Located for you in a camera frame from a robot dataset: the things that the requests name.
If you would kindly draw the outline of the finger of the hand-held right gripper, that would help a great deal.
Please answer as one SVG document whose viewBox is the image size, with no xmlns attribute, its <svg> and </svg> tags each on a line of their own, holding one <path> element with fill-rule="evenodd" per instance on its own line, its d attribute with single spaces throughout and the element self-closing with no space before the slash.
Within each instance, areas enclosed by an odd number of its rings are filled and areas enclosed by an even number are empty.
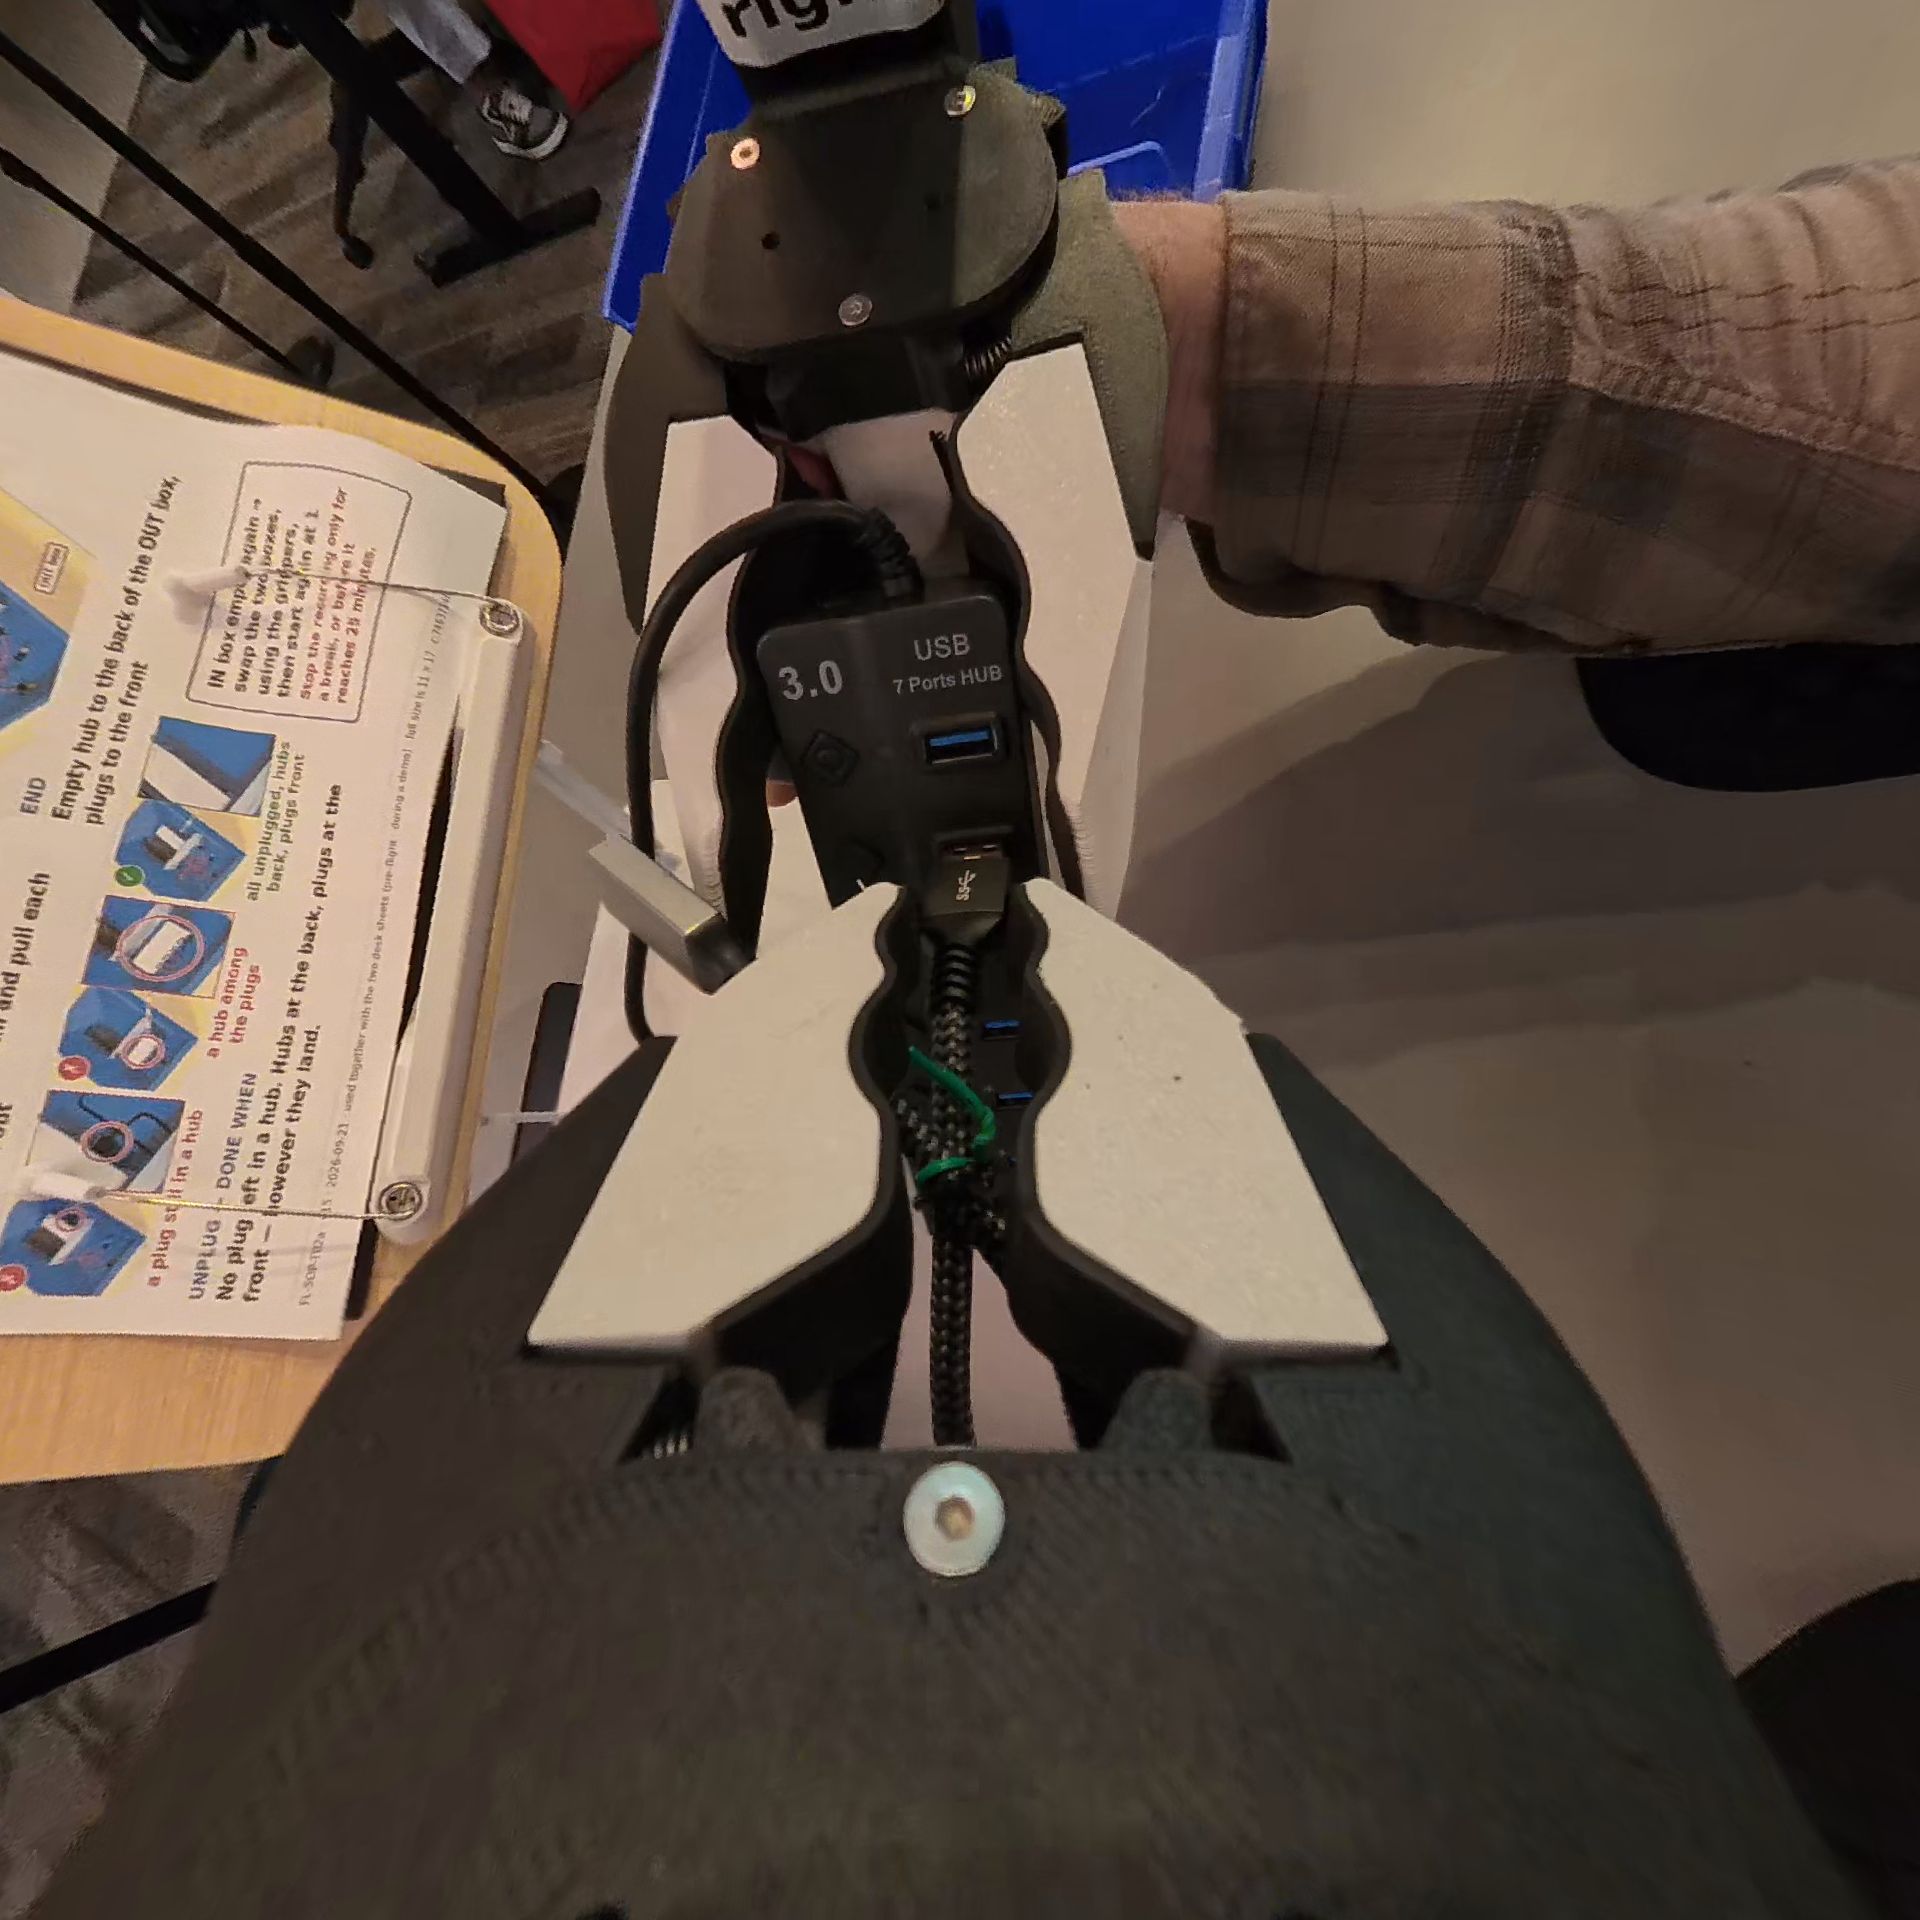
<svg viewBox="0 0 1920 1920">
<path fill-rule="evenodd" d="M 663 444 L 651 608 L 681 566 L 711 538 L 777 500 L 777 458 L 734 420 L 671 423 Z M 684 855 L 694 894 L 724 912 L 747 953 L 761 942 L 774 825 L 763 798 L 763 744 L 724 748 L 727 722 L 750 699 L 731 643 L 742 560 L 724 566 L 690 601 L 663 647 L 651 710 L 641 722 L 641 769 L 663 783 L 657 825 Z"/>
<path fill-rule="evenodd" d="M 1109 921 L 1137 844 L 1153 538 L 1137 535 L 1082 340 L 1006 360 L 932 431 L 954 516 L 1018 587 L 1015 691 L 1043 871 Z"/>
</svg>

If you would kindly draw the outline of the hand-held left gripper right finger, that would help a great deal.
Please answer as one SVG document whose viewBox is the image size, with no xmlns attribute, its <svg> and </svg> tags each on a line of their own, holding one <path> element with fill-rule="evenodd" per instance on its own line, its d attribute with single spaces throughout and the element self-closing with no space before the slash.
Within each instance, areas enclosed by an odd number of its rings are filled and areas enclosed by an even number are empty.
<svg viewBox="0 0 1920 1920">
<path fill-rule="evenodd" d="M 1053 881 L 1011 894 L 1001 1287 L 1095 1448 L 1140 1377 L 1209 1395 L 1387 1353 L 1246 1023 Z"/>
</svg>

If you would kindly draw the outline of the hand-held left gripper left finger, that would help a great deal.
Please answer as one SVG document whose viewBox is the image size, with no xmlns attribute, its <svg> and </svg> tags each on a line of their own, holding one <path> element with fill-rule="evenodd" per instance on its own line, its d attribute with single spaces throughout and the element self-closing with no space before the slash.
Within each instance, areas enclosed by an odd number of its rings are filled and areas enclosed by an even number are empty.
<svg viewBox="0 0 1920 1920">
<path fill-rule="evenodd" d="M 539 1361 L 770 1377 L 831 1450 L 890 1425 L 917 1227 L 893 1096 L 906 891 L 878 882 L 692 1015 L 526 1330 Z"/>
</svg>

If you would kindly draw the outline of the person's right forearm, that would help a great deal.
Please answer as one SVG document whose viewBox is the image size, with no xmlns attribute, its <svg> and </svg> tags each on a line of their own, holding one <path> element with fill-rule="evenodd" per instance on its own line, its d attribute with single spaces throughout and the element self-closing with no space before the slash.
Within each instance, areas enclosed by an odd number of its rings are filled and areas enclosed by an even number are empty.
<svg viewBox="0 0 1920 1920">
<path fill-rule="evenodd" d="M 1918 162 L 1642 208 L 1121 201 L 1228 603 L 1657 656 L 1915 643 Z"/>
</svg>

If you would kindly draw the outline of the person's right hand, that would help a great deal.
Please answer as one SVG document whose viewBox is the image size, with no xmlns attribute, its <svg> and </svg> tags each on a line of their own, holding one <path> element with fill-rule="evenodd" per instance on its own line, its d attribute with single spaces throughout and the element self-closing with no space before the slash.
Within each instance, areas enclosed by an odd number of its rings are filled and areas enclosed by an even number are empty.
<svg viewBox="0 0 1920 1920">
<path fill-rule="evenodd" d="M 969 569 L 964 542 L 954 527 L 954 489 L 937 449 L 954 420 L 954 412 L 922 409 L 841 423 L 794 441 L 788 456 L 818 495 L 886 513 L 924 577 L 947 582 Z"/>
</svg>

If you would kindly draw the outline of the red bag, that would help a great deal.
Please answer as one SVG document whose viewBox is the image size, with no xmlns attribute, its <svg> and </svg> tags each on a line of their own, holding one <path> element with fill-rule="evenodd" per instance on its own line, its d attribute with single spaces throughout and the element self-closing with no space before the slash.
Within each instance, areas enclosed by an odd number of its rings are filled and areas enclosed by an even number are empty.
<svg viewBox="0 0 1920 1920">
<path fill-rule="evenodd" d="M 586 111 L 665 38 L 658 3 L 486 3 L 570 111 Z"/>
</svg>

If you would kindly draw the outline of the blue plastic bin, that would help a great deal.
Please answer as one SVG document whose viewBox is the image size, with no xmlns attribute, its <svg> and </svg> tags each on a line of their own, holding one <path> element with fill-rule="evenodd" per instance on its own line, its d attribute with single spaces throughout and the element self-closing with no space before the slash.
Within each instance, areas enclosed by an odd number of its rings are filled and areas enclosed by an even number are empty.
<svg viewBox="0 0 1920 1920">
<path fill-rule="evenodd" d="M 1070 171 L 1118 198 L 1211 201 L 1253 171 L 1265 73 L 1259 3 L 983 3 L 978 48 L 1065 107 Z M 711 135 L 747 94 L 698 6 L 674 6 L 630 186 L 614 230 L 604 318 L 633 330 L 641 287 L 665 266 L 671 211 Z"/>
</svg>

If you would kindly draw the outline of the white board ledge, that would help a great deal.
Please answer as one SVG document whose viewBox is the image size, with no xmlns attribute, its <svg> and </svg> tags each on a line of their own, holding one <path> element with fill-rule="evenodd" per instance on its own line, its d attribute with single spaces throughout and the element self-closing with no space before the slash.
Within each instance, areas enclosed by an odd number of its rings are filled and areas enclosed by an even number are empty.
<svg viewBox="0 0 1920 1920">
<path fill-rule="evenodd" d="M 534 689 L 534 628 L 511 601 L 474 601 L 475 638 L 451 734 L 447 817 L 422 962 L 375 1155 L 370 1218 L 414 1252 L 465 1212 L 470 1108 L 486 1078 L 490 976 Z"/>
</svg>

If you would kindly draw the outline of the instruction sheet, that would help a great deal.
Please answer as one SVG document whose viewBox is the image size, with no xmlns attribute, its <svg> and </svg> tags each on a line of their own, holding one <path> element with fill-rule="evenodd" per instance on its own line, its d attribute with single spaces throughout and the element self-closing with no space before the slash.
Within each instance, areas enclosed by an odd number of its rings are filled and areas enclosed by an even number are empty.
<svg viewBox="0 0 1920 1920">
<path fill-rule="evenodd" d="M 329 1340 L 508 513 L 5 355 L 2 1330 Z"/>
</svg>

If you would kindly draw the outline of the dark cloth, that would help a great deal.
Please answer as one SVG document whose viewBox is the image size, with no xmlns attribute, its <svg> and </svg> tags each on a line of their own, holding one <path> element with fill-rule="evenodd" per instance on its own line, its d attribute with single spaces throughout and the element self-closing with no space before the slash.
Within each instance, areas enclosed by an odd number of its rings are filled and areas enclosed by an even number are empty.
<svg viewBox="0 0 1920 1920">
<path fill-rule="evenodd" d="M 1601 739 L 1667 784 L 1793 793 L 1918 776 L 1915 643 L 1590 658 L 1575 676 Z"/>
<path fill-rule="evenodd" d="M 1918 1582 L 1846 1601 L 1739 1676 L 1795 1796 L 1881 1916 L 1918 1916 Z"/>
</svg>

